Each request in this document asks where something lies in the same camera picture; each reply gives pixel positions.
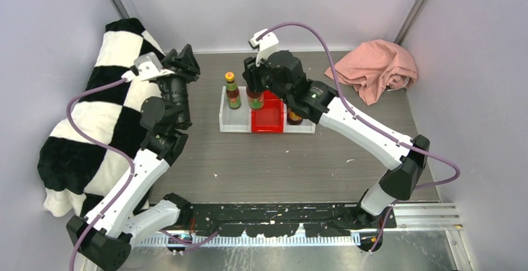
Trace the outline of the yellow cap sauce bottle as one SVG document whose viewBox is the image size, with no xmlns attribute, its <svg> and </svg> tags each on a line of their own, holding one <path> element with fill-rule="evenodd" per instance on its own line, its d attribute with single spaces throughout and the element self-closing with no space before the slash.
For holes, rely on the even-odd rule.
<svg viewBox="0 0 528 271">
<path fill-rule="evenodd" d="M 242 102 L 240 99 L 238 85 L 235 81 L 235 74 L 233 72 L 227 72 L 225 74 L 225 80 L 228 106 L 234 110 L 239 109 L 242 105 Z"/>
<path fill-rule="evenodd" d="M 246 94 L 248 98 L 248 106 L 252 110 L 259 110 L 263 107 L 265 102 L 263 92 L 253 92 L 247 87 Z"/>
</svg>

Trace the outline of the red lid chili sauce jar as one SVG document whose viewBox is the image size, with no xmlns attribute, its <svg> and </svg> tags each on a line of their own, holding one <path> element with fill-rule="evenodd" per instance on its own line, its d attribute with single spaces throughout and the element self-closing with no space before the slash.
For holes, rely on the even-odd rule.
<svg viewBox="0 0 528 271">
<path fill-rule="evenodd" d="M 291 108 L 288 108 L 286 113 L 286 120 L 289 125 L 300 125 L 303 122 L 303 118 L 297 115 Z"/>
</svg>

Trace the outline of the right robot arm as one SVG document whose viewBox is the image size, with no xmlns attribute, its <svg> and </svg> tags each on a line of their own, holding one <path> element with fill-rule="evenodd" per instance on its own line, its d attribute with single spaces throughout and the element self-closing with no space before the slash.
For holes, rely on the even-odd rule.
<svg viewBox="0 0 528 271">
<path fill-rule="evenodd" d="M 363 115 L 335 88 L 308 79 L 299 58 L 290 51 L 275 52 L 267 59 L 243 60 L 243 78 L 252 92 L 270 92 L 301 118 L 329 128 L 374 155 L 387 171 L 369 188 L 347 219 L 356 228 L 376 225 L 394 201 L 406 201 L 414 192 L 427 160 L 421 152 L 430 141 L 411 138 Z"/>
</svg>

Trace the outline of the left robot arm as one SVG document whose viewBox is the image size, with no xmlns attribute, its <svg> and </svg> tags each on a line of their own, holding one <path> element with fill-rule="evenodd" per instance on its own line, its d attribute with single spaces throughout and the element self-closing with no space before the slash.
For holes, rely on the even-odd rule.
<svg viewBox="0 0 528 271">
<path fill-rule="evenodd" d="M 189 203 L 175 194 L 141 214 L 133 211 L 185 147 L 192 125 L 187 85 L 199 76 L 192 46 L 186 44 L 163 59 L 152 52 L 141 55 L 119 80 L 84 92 L 89 96 L 137 79 L 156 83 L 160 94 L 140 108 L 140 125 L 147 134 L 135 157 L 127 158 L 126 173 L 94 209 L 68 221 L 75 254 L 103 270 L 118 270 L 135 243 L 164 227 L 183 230 L 190 224 Z"/>
</svg>

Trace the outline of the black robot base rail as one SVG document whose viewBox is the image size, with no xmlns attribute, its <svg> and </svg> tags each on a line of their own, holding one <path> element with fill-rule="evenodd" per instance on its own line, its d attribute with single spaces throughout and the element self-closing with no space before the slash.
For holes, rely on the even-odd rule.
<svg viewBox="0 0 528 271">
<path fill-rule="evenodd" d="M 383 217 L 369 217 L 355 203 L 191 204 L 168 230 L 191 230 L 200 236 L 341 237 L 355 230 L 380 229 Z"/>
</svg>

